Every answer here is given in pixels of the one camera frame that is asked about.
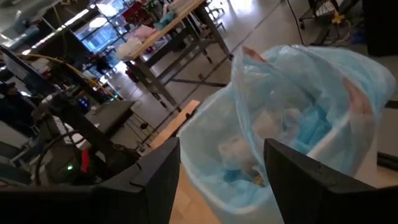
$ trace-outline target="trash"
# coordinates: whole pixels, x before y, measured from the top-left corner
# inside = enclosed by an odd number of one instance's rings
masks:
[[[279,46],[262,58],[240,50],[231,83],[180,130],[181,162],[221,223],[283,223],[264,139],[370,184],[376,127],[394,88],[386,68],[349,50]]]

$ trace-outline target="concrete floor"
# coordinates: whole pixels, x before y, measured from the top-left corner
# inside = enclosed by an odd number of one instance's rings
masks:
[[[297,16],[301,16],[307,9],[308,4],[304,0],[290,0]],[[280,0],[230,0],[218,5],[225,10],[219,22],[222,22],[226,31],[220,29],[228,48],[232,53],[239,46],[245,45],[263,52],[275,45],[300,44],[294,17],[286,1]],[[306,22],[306,30],[302,31],[304,42],[309,44],[318,34],[320,27],[312,21]],[[352,49],[366,54],[362,46],[352,46]],[[210,64],[204,56],[199,56],[189,66],[182,70],[176,78],[199,81],[199,74],[208,77],[208,82],[228,83],[230,80],[231,63],[228,60],[221,61],[223,53],[217,45],[208,47],[209,56],[213,59]],[[154,68],[154,73],[159,74],[163,68],[170,63],[176,53],[170,53]],[[391,72],[398,76],[398,58],[387,57],[377,58],[382,64],[391,69]],[[119,87],[119,94],[127,100],[137,100],[138,103],[133,110],[152,126],[160,126],[160,129],[176,116],[169,110],[163,108],[159,102],[140,84],[136,85],[124,74],[124,64],[118,65],[122,71],[113,76],[110,80],[113,86]],[[213,86],[196,86],[194,84],[170,82],[166,88],[171,92],[177,102],[184,107],[190,100],[205,100],[212,93],[219,90]],[[383,150],[395,151],[394,135],[395,127],[398,126],[398,117],[395,111],[388,111],[383,118],[379,141],[379,147]],[[378,187],[398,184],[398,174],[390,170],[379,168],[380,181]]]

